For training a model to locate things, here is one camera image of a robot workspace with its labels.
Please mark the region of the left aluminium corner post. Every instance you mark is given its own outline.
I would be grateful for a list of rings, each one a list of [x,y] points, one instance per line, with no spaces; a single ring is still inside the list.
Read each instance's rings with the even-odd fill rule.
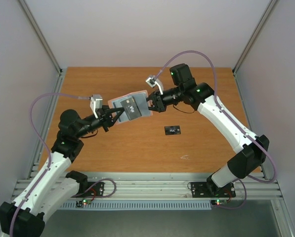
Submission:
[[[17,0],[17,2],[19,3],[20,7],[22,8],[24,15],[26,16],[26,18],[28,19],[30,25],[32,26],[36,36],[38,37],[40,43],[42,44],[44,50],[46,51],[48,57],[50,58],[55,70],[57,71],[57,73],[59,75],[61,75],[62,73],[62,69],[59,66],[59,63],[55,57],[55,55],[53,54],[46,38],[44,37],[32,11],[30,10],[29,5],[27,4],[27,2],[25,0]]]

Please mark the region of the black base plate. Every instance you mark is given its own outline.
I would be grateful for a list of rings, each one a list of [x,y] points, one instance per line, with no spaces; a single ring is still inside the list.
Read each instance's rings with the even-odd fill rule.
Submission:
[[[187,188],[191,191],[192,198],[235,198],[236,192],[233,183],[229,183],[216,194],[212,194],[207,188],[206,182],[189,182]]]
[[[104,194],[104,186],[105,183],[103,181],[101,182],[88,182],[87,188],[90,188],[87,192],[83,194],[76,194],[73,196],[73,198],[86,198],[86,197],[93,197],[94,194],[95,197],[102,197]]]

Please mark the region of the aluminium rail base frame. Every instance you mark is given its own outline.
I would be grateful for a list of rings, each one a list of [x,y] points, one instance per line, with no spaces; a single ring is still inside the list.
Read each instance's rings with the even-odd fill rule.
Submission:
[[[188,189],[190,182],[205,181],[209,173],[157,173],[157,172],[86,172],[88,180],[95,182],[110,178],[117,186],[111,199],[115,200],[182,200],[191,199]],[[244,188],[247,190],[248,200],[283,199],[277,182],[260,183],[251,178],[234,183],[236,197],[244,198]]]

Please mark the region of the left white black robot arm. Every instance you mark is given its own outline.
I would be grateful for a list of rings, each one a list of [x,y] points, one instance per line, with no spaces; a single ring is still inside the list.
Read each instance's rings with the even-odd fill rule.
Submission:
[[[108,131],[123,112],[123,108],[103,106],[96,115],[80,118],[75,110],[64,111],[43,167],[13,202],[0,206],[2,232],[11,237],[39,237],[46,222],[66,200],[86,195],[87,176],[80,172],[71,171],[56,188],[54,184],[79,155],[84,146],[81,138],[101,127]]]

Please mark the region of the controller board with leds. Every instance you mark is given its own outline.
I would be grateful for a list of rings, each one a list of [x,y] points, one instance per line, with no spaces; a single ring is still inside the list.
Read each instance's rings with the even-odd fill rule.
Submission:
[[[211,200],[211,205],[213,206],[222,206],[226,205],[231,201],[231,199],[214,199]]]
[[[90,205],[92,203],[92,200],[90,199],[82,199],[76,201],[75,207],[76,208],[83,208],[84,206]]]

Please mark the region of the aluminium corner post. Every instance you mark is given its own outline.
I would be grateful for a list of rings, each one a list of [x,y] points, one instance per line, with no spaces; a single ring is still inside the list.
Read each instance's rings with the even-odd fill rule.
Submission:
[[[232,69],[233,75],[235,76],[244,63],[246,57],[248,56],[249,52],[251,51],[252,47],[254,46],[255,42],[257,41],[259,35],[261,34],[263,28],[265,27],[266,23],[268,22],[271,14],[275,10],[279,0],[270,0],[267,4],[265,10],[263,11],[257,25],[255,26],[247,44],[245,45],[239,59],[237,60],[234,68]]]
[[[27,2],[25,0],[17,0],[17,2],[19,3],[20,7],[22,8],[24,15],[26,16],[26,18],[28,19],[30,25],[32,26],[36,36],[38,37],[40,43],[42,44],[44,50],[46,51],[48,57],[50,58],[55,70],[57,71],[57,73],[59,75],[61,75],[62,73],[62,69],[59,66],[59,63],[55,57],[55,55],[53,54],[46,38],[44,37],[32,11],[30,10],[29,5],[27,4]]]

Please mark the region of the pink leather card holder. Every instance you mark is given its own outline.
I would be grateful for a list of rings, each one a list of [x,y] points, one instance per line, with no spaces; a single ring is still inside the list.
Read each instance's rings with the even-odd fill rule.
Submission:
[[[110,108],[124,109],[116,124],[152,116],[153,112],[149,110],[150,103],[147,102],[147,97],[147,90],[141,90],[109,100]]]

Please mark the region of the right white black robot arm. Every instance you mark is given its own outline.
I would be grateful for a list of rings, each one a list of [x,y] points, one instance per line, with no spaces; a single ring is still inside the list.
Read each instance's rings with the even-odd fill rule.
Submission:
[[[164,90],[156,76],[146,79],[150,87],[158,87],[147,97],[147,101],[152,102],[149,109],[161,113],[169,105],[180,102],[190,105],[217,128],[235,152],[226,165],[207,178],[208,192],[217,196],[226,185],[236,179],[246,178],[265,162],[269,140],[264,135],[257,136],[234,117],[207,83],[197,84],[188,65],[179,64],[169,71],[174,88]]]

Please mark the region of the left controller board with LEDs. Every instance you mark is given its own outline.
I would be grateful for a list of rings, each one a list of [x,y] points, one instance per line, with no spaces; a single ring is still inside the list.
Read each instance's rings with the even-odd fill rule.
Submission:
[[[76,208],[83,208],[84,206],[90,205],[92,203],[92,200],[90,199],[82,199],[76,201],[75,207]]]

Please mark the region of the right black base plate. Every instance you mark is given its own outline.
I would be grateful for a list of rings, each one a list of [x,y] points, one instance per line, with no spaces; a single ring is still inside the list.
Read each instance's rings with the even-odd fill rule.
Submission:
[[[236,192],[233,183],[229,183],[216,194],[212,194],[207,188],[206,182],[189,182],[187,188],[191,191],[192,198],[235,198]]]

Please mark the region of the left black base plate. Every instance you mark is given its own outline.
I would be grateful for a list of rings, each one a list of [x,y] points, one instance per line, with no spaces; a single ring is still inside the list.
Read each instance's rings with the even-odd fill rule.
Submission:
[[[104,186],[105,183],[103,181],[101,182],[88,182],[87,188],[90,188],[87,192],[83,194],[76,194],[73,196],[73,198],[86,198],[86,197],[93,197],[94,194],[95,197],[102,197],[104,194]]]

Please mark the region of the black VIP credit card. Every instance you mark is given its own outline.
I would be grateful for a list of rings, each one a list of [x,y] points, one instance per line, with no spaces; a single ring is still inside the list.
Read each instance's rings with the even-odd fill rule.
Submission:
[[[179,125],[165,126],[165,135],[178,135],[181,134],[181,129]]]

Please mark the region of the right aluminium corner post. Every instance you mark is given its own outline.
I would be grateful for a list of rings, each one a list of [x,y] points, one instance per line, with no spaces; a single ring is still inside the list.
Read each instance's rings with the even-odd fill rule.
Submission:
[[[266,23],[268,22],[271,14],[275,10],[279,0],[270,0],[267,4],[265,10],[263,11],[257,25],[255,26],[247,44],[245,45],[239,59],[237,60],[234,68],[232,69],[233,75],[235,76],[244,63],[246,57],[248,56],[249,52],[251,51],[252,47],[254,46],[255,42],[257,41],[259,35],[261,34],[263,28],[265,27]]]

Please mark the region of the right controller board with LEDs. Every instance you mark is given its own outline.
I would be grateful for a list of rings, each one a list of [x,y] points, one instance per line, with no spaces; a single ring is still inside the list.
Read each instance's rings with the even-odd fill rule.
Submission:
[[[222,206],[226,205],[231,201],[231,199],[214,199],[211,200],[211,205],[213,206]]]

